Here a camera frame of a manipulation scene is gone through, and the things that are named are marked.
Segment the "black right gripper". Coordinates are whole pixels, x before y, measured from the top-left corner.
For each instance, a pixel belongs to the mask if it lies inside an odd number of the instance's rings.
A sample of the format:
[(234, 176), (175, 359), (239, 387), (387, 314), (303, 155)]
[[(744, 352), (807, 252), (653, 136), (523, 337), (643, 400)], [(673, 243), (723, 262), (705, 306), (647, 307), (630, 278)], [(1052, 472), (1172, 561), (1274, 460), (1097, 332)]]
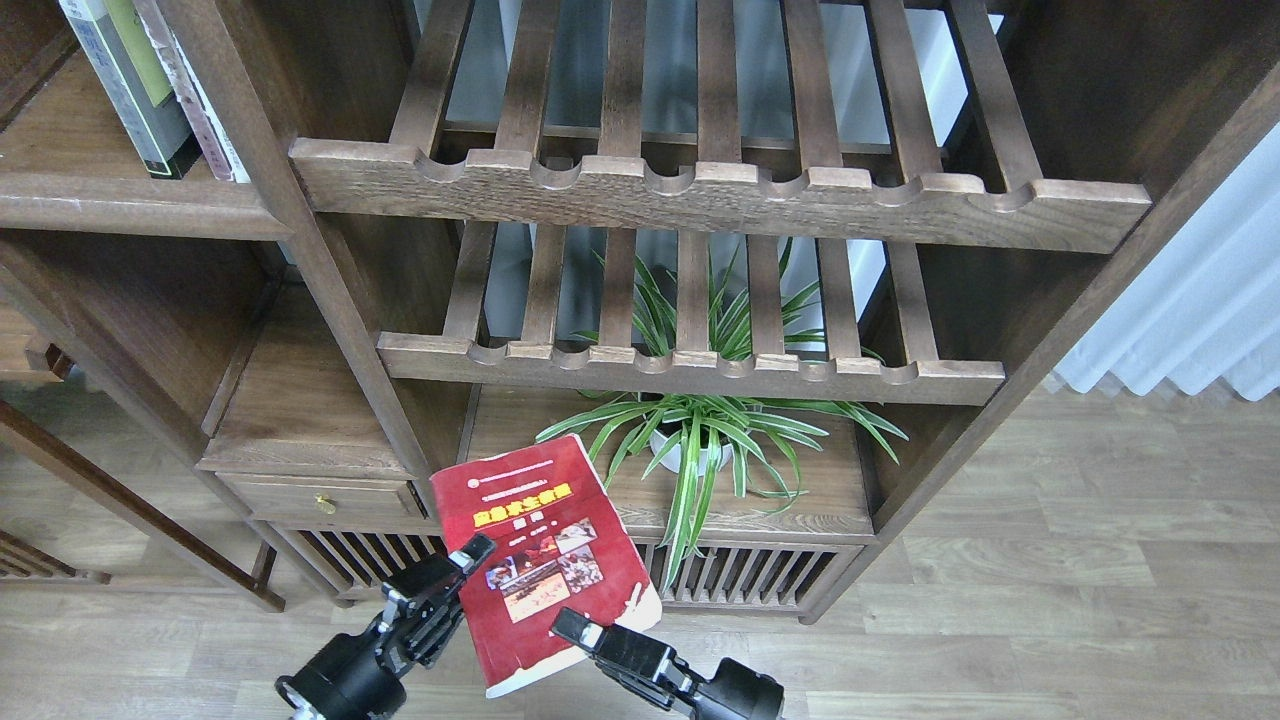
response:
[(773, 678), (724, 657), (710, 679), (694, 680), (675, 648), (626, 626), (600, 625), (564, 607), (550, 629), (579, 647), (607, 676), (664, 711), (691, 719), (781, 719), (785, 688)]

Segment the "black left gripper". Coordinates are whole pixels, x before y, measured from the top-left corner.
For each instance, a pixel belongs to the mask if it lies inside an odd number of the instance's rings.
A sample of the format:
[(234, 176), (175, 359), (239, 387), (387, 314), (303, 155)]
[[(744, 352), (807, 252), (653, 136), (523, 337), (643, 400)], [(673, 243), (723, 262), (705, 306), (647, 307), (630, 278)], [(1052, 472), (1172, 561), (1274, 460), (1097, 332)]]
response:
[(385, 669), (434, 666), (462, 619), (461, 588), (495, 548), (492, 538), (477, 533), (461, 550), (433, 555), (388, 578), (378, 635), (338, 634), (296, 674), (275, 680), (292, 717), (392, 717), (407, 693)]

